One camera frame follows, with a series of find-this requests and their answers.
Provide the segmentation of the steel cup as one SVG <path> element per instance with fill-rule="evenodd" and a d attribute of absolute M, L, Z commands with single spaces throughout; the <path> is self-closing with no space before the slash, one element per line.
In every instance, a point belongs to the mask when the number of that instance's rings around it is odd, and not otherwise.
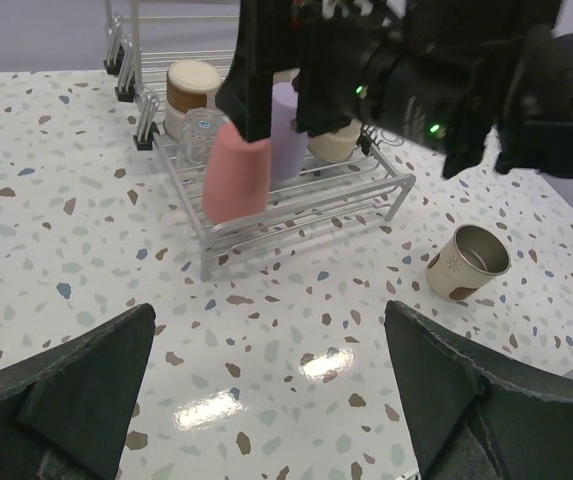
<path fill-rule="evenodd" d="M 179 140 L 186 113 L 197 108 L 213 108 L 214 96 L 221 84 L 221 74 L 210 63 L 194 59 L 175 61 L 166 73 L 166 134 Z"/>
<path fill-rule="evenodd" d="M 308 151 L 318 159 L 330 163 L 346 161 L 356 148 L 362 124 L 353 120 L 348 126 L 317 137 L 308 142 Z"/>
<path fill-rule="evenodd" d="M 463 301 L 511 267 L 510 254 L 492 232 L 461 225 L 431 259 L 425 276 L 429 287 L 449 301 Z"/>

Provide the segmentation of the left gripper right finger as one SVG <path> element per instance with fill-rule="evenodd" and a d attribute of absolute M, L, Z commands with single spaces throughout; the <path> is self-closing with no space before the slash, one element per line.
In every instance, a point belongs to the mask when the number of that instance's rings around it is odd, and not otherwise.
<path fill-rule="evenodd" d="M 399 301 L 385 332 L 421 478 L 573 479 L 573 380 Z"/>

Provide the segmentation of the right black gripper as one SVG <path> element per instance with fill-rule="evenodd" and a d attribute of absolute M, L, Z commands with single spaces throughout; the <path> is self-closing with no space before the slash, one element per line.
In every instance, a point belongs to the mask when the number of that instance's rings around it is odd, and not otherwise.
<path fill-rule="evenodd" d="M 466 72 L 406 50 L 355 9 L 325 18 L 319 1 L 240 3 L 233 60 L 215 104 L 247 142 L 271 131 L 274 75 L 295 69 L 296 131 L 319 136 L 356 120 L 420 145 L 450 145 Z"/>

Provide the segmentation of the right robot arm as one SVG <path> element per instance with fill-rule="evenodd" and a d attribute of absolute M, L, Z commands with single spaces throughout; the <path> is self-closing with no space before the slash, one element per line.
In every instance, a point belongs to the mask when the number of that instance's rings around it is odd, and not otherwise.
<path fill-rule="evenodd" d="M 478 165 L 573 179 L 573 34 L 557 1 L 244 1 L 217 107 L 247 141 L 269 136 L 273 77 L 295 70 L 295 129 L 359 121 Z"/>

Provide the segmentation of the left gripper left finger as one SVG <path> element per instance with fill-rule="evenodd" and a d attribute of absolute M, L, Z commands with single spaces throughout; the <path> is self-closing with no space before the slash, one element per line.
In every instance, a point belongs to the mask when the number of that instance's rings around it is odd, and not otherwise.
<path fill-rule="evenodd" d="M 152 348 L 139 304 L 0 370 L 0 479 L 114 479 Z"/>

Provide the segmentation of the red plastic cup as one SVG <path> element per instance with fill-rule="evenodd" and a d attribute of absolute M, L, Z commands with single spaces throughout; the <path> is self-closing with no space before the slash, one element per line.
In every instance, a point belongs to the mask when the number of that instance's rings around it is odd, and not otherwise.
<path fill-rule="evenodd" d="M 263 212 L 270 180 L 270 141 L 246 142 L 232 122 L 225 123 L 206 166 L 202 209 L 215 225 Z"/>

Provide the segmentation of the purple plastic cup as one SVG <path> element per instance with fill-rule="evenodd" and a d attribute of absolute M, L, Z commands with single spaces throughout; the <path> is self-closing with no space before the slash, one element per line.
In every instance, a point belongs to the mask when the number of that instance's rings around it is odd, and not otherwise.
<path fill-rule="evenodd" d="M 293 127 L 297 105 L 298 94 L 290 83 L 281 82 L 273 86 L 270 145 L 274 182 L 294 178 L 304 163 L 308 137 Z"/>

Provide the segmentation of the small clear glass cup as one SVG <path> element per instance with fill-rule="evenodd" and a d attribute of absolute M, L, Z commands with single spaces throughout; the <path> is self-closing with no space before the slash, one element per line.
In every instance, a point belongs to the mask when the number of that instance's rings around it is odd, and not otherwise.
<path fill-rule="evenodd" d="M 184 116 L 178 141 L 178 161 L 205 165 L 224 123 L 225 117 L 219 110 L 203 107 L 189 110 Z"/>

